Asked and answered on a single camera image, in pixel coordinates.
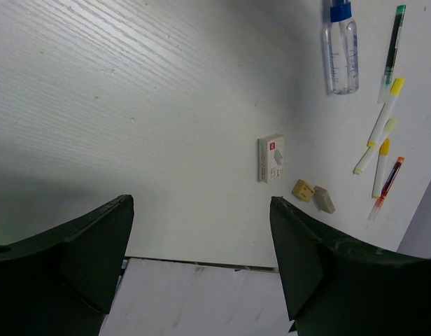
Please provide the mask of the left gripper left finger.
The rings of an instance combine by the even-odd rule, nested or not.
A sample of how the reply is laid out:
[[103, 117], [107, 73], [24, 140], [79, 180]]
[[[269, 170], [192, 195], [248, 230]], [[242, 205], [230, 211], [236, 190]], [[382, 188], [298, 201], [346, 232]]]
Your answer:
[[121, 195], [40, 234], [0, 245], [0, 335], [98, 335], [134, 220]]

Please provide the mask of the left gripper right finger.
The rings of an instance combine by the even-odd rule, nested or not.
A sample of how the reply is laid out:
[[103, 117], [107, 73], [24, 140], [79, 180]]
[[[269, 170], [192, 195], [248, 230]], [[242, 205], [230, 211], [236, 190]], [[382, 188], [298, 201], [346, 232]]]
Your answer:
[[431, 259], [363, 242], [281, 197], [269, 220], [298, 335], [431, 335]]

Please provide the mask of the white yellow marker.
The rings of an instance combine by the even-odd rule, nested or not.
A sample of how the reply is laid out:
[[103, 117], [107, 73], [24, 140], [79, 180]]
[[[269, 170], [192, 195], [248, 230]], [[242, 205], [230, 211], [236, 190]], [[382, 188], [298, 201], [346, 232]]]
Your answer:
[[372, 133], [367, 142], [367, 146], [369, 148], [373, 148], [377, 146], [378, 140], [383, 132], [383, 129], [386, 126], [388, 119], [390, 118], [390, 114], [393, 110], [395, 102], [399, 97], [400, 92], [402, 91], [404, 82], [405, 80], [403, 78], [396, 78], [393, 82], [393, 85], [389, 93], [386, 95], [386, 100], [384, 102], [384, 105], [381, 109], [381, 112], [377, 118], [374, 129], [372, 130]]
[[374, 179], [374, 185], [372, 189], [372, 197], [377, 199], [381, 195], [383, 188], [383, 179], [386, 169], [386, 163], [388, 159], [388, 154], [390, 152], [391, 140], [387, 138], [381, 145], [379, 149], [379, 158], [376, 166], [376, 174]]
[[385, 127], [383, 128], [383, 132], [379, 137], [376, 145], [374, 147], [369, 147], [365, 154], [360, 158], [359, 162], [356, 164], [353, 174], [360, 175], [367, 168], [372, 158], [378, 153], [380, 147], [383, 145], [384, 141], [389, 137], [389, 135], [394, 130], [397, 124], [397, 120], [394, 118], [390, 118]]

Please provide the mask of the green gel pen refill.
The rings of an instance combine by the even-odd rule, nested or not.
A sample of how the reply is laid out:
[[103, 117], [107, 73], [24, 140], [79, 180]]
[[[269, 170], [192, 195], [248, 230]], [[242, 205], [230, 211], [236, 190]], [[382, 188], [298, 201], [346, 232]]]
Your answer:
[[386, 95], [389, 93], [393, 82], [393, 72], [395, 68], [395, 61], [398, 51], [398, 43], [404, 23], [404, 15], [406, 11], [406, 5], [399, 5], [395, 12], [395, 19], [393, 22], [392, 33], [390, 37], [390, 44], [388, 48], [388, 54], [386, 58], [386, 65], [381, 79], [381, 86], [379, 89], [379, 95], [377, 99], [378, 104], [383, 104], [386, 100]]

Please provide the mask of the clear blue spray bottle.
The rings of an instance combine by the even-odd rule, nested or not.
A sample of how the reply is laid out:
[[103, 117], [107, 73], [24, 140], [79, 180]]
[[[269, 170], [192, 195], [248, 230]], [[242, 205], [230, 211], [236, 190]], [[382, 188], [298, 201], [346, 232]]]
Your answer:
[[358, 91], [358, 33], [350, 1], [331, 1], [329, 22], [323, 32], [327, 84], [336, 95]]

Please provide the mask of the red gel pen refill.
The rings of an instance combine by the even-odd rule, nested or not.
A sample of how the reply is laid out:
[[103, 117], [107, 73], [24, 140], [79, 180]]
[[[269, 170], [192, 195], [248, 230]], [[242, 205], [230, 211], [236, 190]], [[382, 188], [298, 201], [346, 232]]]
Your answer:
[[386, 182], [383, 185], [383, 189], [381, 191], [380, 197], [376, 200], [374, 203], [374, 206], [368, 216], [368, 220], [373, 221], [376, 219], [381, 207], [383, 206], [383, 203], [386, 199], [386, 196], [388, 195], [390, 188], [402, 166], [404, 163], [404, 157], [398, 157], [397, 161], [395, 162], [389, 177], [387, 178]]

